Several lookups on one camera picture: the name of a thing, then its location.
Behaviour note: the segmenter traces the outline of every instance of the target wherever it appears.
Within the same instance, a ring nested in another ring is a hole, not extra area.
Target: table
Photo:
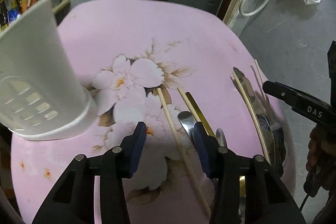
[[[107,113],[97,117],[87,132],[70,139],[28,141],[13,135],[11,171],[23,220],[32,222],[53,184],[77,154],[103,154],[132,133],[135,121],[145,121],[147,140],[138,171],[131,180],[124,180],[132,224],[208,223],[151,88],[161,84],[167,88],[165,95],[171,99],[168,107],[176,127],[181,127],[177,114],[187,110],[176,90],[182,85],[193,95],[212,129],[223,129],[231,150],[247,157],[262,154],[251,116],[231,80],[236,66],[255,92],[261,93],[253,58],[240,40],[212,14],[149,0],[94,0],[78,5],[58,31],[76,75],[95,96],[98,115]],[[293,140],[278,100],[270,98],[270,102],[288,145],[282,180],[293,193]],[[188,137],[182,133],[180,137],[211,204],[213,185],[203,174]],[[96,223],[100,223],[99,210],[97,191]]]

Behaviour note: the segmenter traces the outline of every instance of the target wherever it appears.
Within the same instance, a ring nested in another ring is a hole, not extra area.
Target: blue package
[[[12,22],[17,20],[21,15],[16,9],[11,9],[8,11],[8,24],[10,25]]]

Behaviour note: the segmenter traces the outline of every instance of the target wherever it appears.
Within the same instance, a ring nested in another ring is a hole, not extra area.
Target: white plastic container
[[[58,37],[51,0],[39,0],[0,34],[0,122],[28,140],[77,136],[96,105]]]

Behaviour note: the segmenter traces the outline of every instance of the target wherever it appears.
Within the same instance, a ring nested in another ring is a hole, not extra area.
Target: hand
[[[314,172],[318,160],[323,153],[330,154],[336,157],[336,143],[333,139],[335,133],[331,132],[325,126],[317,125],[310,133],[310,142],[308,144],[309,153],[307,157],[306,169],[308,172]],[[336,170],[334,170],[327,178],[322,187],[330,190],[336,184]]]

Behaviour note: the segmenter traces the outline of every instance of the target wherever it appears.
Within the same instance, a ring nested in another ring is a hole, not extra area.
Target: pink cloth
[[[32,222],[61,173],[80,153],[101,155],[132,133],[136,121],[147,125],[138,171],[124,180],[132,224],[209,222],[193,192],[158,96],[145,88],[164,85],[169,111],[187,110],[176,87],[189,91],[211,128],[222,128],[229,149],[253,157],[262,154],[248,109],[232,83],[239,68],[261,93],[256,68],[244,45],[217,17],[183,5],[149,0],[95,0],[76,6],[58,27],[73,69],[98,103],[99,115],[82,135],[65,140],[27,141],[13,135],[11,168],[23,220]],[[269,98],[288,144],[282,180],[293,192],[293,140],[279,101]],[[111,124],[111,113],[115,124]],[[214,188],[203,174],[188,137],[180,131],[192,166],[209,204]],[[95,223],[100,223],[99,191]]]

